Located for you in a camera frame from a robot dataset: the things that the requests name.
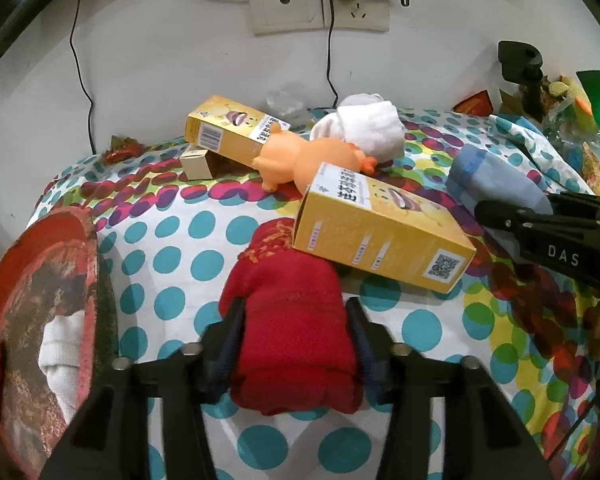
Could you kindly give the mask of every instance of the bed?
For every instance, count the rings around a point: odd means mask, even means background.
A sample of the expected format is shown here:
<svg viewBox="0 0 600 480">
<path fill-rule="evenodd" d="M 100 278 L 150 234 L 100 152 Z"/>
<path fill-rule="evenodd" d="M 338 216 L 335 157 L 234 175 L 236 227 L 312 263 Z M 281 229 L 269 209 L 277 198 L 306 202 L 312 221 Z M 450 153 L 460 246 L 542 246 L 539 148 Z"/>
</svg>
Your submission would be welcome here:
<svg viewBox="0 0 600 480">
<path fill-rule="evenodd" d="M 404 156 L 378 167 L 375 178 L 449 208 L 477 253 L 448 294 L 351 270 L 342 276 L 344 296 L 360 296 L 372 321 L 428 357 L 478 357 L 547 456 L 594 393 L 582 317 L 596 300 L 588 287 L 542 267 L 520 279 L 518 266 L 446 193 L 445 179 L 458 150 L 472 143 L 543 190 L 586 192 L 586 185 L 544 137 L 502 118 L 410 108 L 399 114 Z M 306 128 L 298 133 L 308 136 Z M 101 156 L 85 158 L 49 183 L 31 218 L 61 205 L 91 213 L 117 302 L 120 353 L 137 362 L 199 339 L 219 320 L 222 286 L 254 229 L 298 210 L 300 195 L 291 184 L 264 193 L 258 174 L 237 165 L 217 180 L 188 182 L 178 160 L 186 146 L 181 138 L 170 140 L 113 166 Z M 365 400 L 353 415 L 317 408 L 264 417 L 227 395 L 203 411 L 220 480 L 374 478 L 390 416 L 389 407 Z M 158 400 L 151 400 L 148 417 L 151 474 L 160 480 Z M 429 480 L 440 480 L 442 400 L 433 402 L 432 419 Z M 592 410 L 551 462 L 556 478 L 586 468 L 595 426 Z"/>
</svg>

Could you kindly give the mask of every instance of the white wall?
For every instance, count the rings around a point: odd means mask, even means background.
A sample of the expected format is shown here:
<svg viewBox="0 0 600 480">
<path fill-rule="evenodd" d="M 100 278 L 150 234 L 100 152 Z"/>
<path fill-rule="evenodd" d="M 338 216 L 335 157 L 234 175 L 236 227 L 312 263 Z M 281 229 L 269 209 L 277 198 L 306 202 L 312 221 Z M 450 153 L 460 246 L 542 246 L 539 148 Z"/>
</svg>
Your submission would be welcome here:
<svg viewBox="0 0 600 480">
<path fill-rule="evenodd" d="M 0 251 L 46 183 L 89 153 L 88 102 L 68 46 L 74 10 L 75 0 L 54 0 L 0 60 Z M 334 33 L 341 95 L 450 108 L 488 88 L 497 102 L 499 40 L 538 47 L 549 76 L 600 68 L 600 27 L 580 0 L 394 2 L 390 26 Z M 75 43 L 96 101 L 98 150 L 112 134 L 179 136 L 187 113 L 212 93 L 259 107 L 270 89 L 298 82 L 309 104 L 332 100 L 326 30 L 255 38 L 243 2 L 83 0 Z"/>
</svg>

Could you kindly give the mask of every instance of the white cloth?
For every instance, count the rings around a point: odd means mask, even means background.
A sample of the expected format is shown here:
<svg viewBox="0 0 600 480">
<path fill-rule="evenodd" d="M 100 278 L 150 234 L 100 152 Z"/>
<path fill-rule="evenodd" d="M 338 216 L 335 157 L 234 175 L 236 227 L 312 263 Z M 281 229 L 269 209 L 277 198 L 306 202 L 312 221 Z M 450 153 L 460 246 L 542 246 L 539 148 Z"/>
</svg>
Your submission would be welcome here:
<svg viewBox="0 0 600 480">
<path fill-rule="evenodd" d="M 382 101 L 384 101 L 384 98 L 380 94 L 353 94 L 349 97 L 345 97 L 340 102 L 340 106 L 370 105 L 373 103 L 381 103 Z"/>
<path fill-rule="evenodd" d="M 339 106 L 315 123 L 309 138 L 319 137 L 351 142 L 378 163 L 404 156 L 404 129 L 391 101 Z"/>
<path fill-rule="evenodd" d="M 77 409 L 83 326 L 83 310 L 70 316 L 56 316 L 45 326 L 38 355 L 38 366 L 46 377 L 49 389 L 56 395 L 67 424 L 74 418 Z"/>
</svg>

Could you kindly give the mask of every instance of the wall socket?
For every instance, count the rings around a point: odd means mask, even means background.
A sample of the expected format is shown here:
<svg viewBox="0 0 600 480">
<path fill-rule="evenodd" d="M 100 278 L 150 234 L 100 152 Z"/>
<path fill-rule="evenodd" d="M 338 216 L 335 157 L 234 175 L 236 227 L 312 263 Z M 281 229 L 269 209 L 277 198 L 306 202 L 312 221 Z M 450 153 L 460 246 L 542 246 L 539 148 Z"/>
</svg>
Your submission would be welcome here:
<svg viewBox="0 0 600 480">
<path fill-rule="evenodd" d="M 329 0 L 322 0 L 324 26 L 331 23 Z M 389 0 L 333 0 L 334 28 L 389 30 Z"/>
<path fill-rule="evenodd" d="M 324 28 L 322 0 L 249 0 L 249 10 L 256 35 Z"/>
</svg>

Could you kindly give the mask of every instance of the small cardboard box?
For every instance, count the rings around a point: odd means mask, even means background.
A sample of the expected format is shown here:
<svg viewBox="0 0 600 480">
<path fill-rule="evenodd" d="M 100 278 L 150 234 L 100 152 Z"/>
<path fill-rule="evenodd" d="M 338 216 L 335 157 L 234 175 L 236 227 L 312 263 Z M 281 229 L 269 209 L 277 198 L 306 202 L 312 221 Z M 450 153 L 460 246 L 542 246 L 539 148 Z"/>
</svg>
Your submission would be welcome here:
<svg viewBox="0 0 600 480">
<path fill-rule="evenodd" d="M 269 128 L 274 121 L 279 122 L 283 130 L 290 126 L 263 112 L 214 95 L 189 114 L 184 139 L 251 168 L 251 161 L 260 155 L 262 146 L 269 139 Z"/>
<path fill-rule="evenodd" d="M 216 177 L 220 155 L 190 144 L 180 155 L 180 163 L 188 180 L 209 180 Z"/>
<path fill-rule="evenodd" d="M 475 254 L 446 208 L 325 162 L 302 200 L 293 247 L 442 293 Z"/>
</svg>

